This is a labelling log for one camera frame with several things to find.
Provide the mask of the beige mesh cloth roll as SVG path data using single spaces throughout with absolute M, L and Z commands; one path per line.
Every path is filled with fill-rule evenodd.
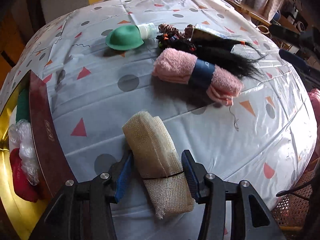
M 161 118 L 138 112 L 123 126 L 123 133 L 156 217 L 193 211 L 194 200 L 180 157 Z

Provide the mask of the pink towel with blue band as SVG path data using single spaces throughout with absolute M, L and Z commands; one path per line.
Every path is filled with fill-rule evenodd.
M 196 86 L 224 106 L 233 105 L 244 87 L 229 71 L 174 48 L 165 49 L 157 57 L 152 75 L 162 81 Z

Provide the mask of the green hat shaped bottle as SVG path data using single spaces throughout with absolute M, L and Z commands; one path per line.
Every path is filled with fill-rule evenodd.
M 155 38 L 156 35 L 157 28 L 153 23 L 126 25 L 111 31 L 105 42 L 111 49 L 126 51 L 142 46 L 145 40 Z

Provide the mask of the blue tissue pack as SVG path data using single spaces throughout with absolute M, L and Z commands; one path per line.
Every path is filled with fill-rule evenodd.
M 191 35 L 192 41 L 196 41 L 196 40 L 213 41 L 213 40 L 221 40 L 221 39 L 228 39 L 228 36 L 199 24 L 196 24 L 194 26 L 193 32 Z

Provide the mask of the wicker chair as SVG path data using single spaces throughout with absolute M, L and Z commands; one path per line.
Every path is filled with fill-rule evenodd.
M 281 198 L 272 210 L 272 215 L 284 233 L 298 233 L 302 230 L 308 213 L 309 201 L 312 194 L 311 185 L 299 189 L 294 194 Z

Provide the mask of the red fuzzy sock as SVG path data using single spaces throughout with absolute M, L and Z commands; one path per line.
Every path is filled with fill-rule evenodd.
M 19 156 L 19 152 L 19 148 L 13 149 L 9 157 L 14 191 L 15 194 L 23 200 L 36 203 L 39 196 L 22 170 L 22 160 Z

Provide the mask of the gold tin box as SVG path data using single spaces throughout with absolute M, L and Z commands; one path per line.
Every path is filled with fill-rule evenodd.
M 1 226 L 28 239 L 48 202 L 76 178 L 62 151 L 47 82 L 29 70 L 1 91 Z

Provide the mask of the clear plastic bag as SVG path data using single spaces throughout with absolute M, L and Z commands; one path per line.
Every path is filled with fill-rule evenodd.
M 9 142 L 20 150 L 22 170 L 31 185 L 36 186 L 39 182 L 40 166 L 36 156 L 31 124 L 27 120 L 20 120 L 9 127 Z

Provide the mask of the green scouring pad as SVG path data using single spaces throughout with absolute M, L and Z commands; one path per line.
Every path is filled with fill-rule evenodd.
M 18 95 L 16 122 L 20 120 L 30 121 L 29 90 L 27 89 L 23 89 Z

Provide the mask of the wooden side shelf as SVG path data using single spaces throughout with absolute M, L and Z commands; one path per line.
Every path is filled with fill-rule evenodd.
M 259 25 L 264 25 L 266 27 L 269 27 L 271 25 L 271 22 L 268 21 L 263 15 L 255 12 L 251 7 L 245 5 L 245 4 L 239 4 L 236 3 L 234 0 L 224 0 L 230 5 L 232 5 L 237 12 L 243 15 L 249 16 L 252 20 L 255 22 L 259 22 Z M 299 33 L 299 31 L 295 28 L 295 26 L 287 20 L 283 15 L 280 16 L 279 21 L 276 21 L 276 23 L 279 23 L 281 26 L 290 29 L 291 31 L 294 31 L 295 33 Z

